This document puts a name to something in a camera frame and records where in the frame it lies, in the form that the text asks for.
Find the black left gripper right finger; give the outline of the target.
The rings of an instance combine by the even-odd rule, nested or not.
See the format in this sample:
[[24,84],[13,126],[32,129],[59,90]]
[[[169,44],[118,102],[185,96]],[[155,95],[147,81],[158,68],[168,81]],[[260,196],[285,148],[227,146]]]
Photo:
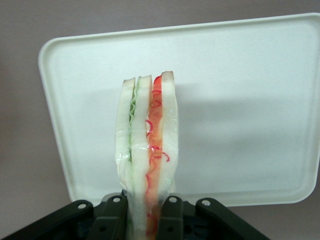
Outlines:
[[157,229],[158,240],[182,240],[184,238],[184,202],[170,195],[161,207]]

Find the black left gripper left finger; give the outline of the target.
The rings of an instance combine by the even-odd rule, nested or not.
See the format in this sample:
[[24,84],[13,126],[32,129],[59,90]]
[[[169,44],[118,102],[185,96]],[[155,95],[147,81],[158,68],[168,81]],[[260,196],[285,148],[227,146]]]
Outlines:
[[104,196],[94,208],[93,240],[125,240],[128,201],[121,193]]

